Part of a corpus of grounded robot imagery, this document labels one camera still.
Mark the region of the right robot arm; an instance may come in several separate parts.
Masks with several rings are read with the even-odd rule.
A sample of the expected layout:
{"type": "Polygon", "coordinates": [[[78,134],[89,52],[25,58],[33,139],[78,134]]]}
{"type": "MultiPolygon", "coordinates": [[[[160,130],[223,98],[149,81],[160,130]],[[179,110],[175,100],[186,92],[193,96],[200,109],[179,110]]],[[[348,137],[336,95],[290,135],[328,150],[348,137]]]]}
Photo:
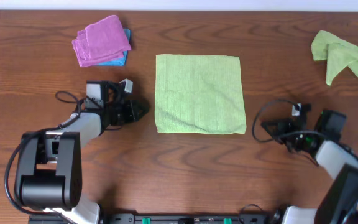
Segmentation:
{"type": "Polygon", "coordinates": [[[306,130],[307,114],[307,109],[295,106],[291,118],[264,121],[261,126],[289,152],[308,153],[333,183],[318,208],[284,206],[275,212],[271,222],[358,223],[358,157],[340,142],[346,115],[323,110],[314,129],[306,130]]]}

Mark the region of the light green cloth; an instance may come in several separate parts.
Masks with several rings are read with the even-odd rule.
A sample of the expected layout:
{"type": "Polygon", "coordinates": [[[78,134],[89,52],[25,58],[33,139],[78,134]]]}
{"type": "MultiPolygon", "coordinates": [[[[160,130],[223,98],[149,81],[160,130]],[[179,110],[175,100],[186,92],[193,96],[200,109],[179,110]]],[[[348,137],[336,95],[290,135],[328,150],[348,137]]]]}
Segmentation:
{"type": "Polygon", "coordinates": [[[244,134],[239,57],[157,55],[155,125],[165,134],[244,134]]]}

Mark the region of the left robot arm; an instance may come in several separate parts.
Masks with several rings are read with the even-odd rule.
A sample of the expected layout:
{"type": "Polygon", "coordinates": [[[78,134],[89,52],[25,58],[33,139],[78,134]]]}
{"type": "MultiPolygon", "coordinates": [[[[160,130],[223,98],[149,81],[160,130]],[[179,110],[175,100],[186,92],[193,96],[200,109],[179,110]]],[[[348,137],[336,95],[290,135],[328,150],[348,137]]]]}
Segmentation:
{"type": "Polygon", "coordinates": [[[102,223],[101,206],[82,194],[81,149],[109,126],[138,121],[137,100],[74,100],[74,113],[54,128],[23,134],[7,164],[4,188],[16,209],[36,222],[102,223]]]}

